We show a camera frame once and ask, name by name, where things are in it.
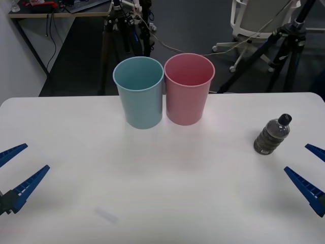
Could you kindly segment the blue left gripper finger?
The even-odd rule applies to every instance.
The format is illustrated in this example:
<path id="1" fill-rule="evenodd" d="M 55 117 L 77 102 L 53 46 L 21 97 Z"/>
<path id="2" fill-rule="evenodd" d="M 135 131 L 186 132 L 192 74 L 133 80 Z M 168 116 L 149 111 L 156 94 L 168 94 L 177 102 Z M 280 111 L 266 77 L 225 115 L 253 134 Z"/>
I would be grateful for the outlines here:
<path id="1" fill-rule="evenodd" d="M 0 167 L 4 166 L 8 163 L 11 159 L 13 159 L 16 155 L 26 149 L 28 145 L 26 143 L 15 146 L 11 149 L 3 151 L 0 153 Z"/>
<path id="2" fill-rule="evenodd" d="M 26 203 L 31 193 L 35 190 L 35 188 L 47 174 L 49 169 L 50 166 L 45 165 L 30 178 L 2 195 L 1 215 L 3 213 L 7 213 L 9 215 L 11 212 L 14 214 L 18 213 Z"/>

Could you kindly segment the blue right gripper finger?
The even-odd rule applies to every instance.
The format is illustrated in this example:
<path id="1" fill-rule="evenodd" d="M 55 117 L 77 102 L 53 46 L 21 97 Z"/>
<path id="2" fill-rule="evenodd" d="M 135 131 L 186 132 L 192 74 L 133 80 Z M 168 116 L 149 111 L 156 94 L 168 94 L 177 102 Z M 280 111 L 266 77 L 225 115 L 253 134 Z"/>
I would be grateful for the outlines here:
<path id="1" fill-rule="evenodd" d="M 298 190 L 302 193 L 302 195 L 306 198 L 306 200 L 309 202 L 309 205 L 317 213 L 317 215 L 323 217 L 324 192 L 309 181 L 305 180 L 289 167 L 285 167 L 284 171 L 294 183 L 294 185 L 298 188 Z"/>
<path id="2" fill-rule="evenodd" d="M 311 144 L 306 144 L 305 148 L 308 149 L 315 156 L 317 156 L 319 159 L 321 159 L 323 162 L 325 162 L 325 150 L 324 149 L 321 149 L 321 148 L 311 145 Z"/>

